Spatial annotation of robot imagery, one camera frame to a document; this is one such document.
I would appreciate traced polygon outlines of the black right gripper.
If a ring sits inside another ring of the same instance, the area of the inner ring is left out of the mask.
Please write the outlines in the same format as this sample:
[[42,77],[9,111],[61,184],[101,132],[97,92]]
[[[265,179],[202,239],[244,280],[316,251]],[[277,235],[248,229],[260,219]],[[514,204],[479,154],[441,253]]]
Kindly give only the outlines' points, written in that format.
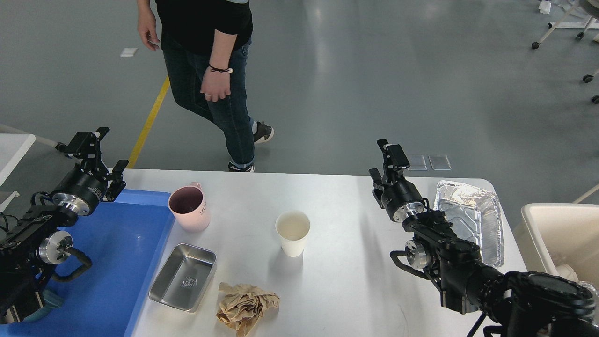
[[413,183],[407,181],[404,170],[410,162],[399,144],[391,144],[387,139],[377,141],[383,154],[383,178],[378,168],[368,173],[373,182],[372,194],[379,207],[387,212],[390,220],[401,223],[409,216],[425,211],[425,200]]

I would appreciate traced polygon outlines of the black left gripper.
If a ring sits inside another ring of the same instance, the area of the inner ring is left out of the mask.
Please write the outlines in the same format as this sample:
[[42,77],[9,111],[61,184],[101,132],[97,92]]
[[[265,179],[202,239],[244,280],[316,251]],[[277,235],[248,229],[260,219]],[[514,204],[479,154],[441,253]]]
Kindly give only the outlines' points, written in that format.
[[52,192],[54,205],[61,205],[79,216],[91,215],[102,202],[113,202],[126,187],[124,169],[129,160],[118,160],[107,175],[103,163],[100,142],[109,132],[108,127],[99,127],[95,132],[77,132],[63,154],[80,160],[79,167],[62,179]]

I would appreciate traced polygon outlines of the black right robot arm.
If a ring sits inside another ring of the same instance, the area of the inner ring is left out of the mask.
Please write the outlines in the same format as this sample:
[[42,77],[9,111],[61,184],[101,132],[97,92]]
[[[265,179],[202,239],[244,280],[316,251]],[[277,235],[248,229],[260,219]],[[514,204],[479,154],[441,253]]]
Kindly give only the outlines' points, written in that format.
[[432,282],[442,307],[481,316],[468,335],[472,337],[488,318],[486,337],[596,337],[593,324],[596,302],[590,290],[573,281],[543,272],[501,273],[482,261],[479,245],[459,238],[445,213],[432,210],[403,171],[410,167],[402,147],[377,141],[384,171],[369,170],[373,196],[380,208],[413,239],[402,251],[391,251],[397,267]]

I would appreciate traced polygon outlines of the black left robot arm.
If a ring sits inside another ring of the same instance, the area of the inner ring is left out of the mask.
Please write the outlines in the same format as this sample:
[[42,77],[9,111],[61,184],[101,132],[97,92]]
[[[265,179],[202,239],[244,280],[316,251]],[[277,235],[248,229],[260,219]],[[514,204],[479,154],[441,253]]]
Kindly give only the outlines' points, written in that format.
[[57,144],[77,163],[52,192],[34,193],[27,213],[6,229],[0,246],[2,324],[23,322],[45,307],[49,281],[69,282],[92,267],[64,228],[92,215],[100,203],[113,202],[126,187],[128,160],[109,170],[101,158],[100,143],[108,132],[107,127],[78,132],[68,145]]

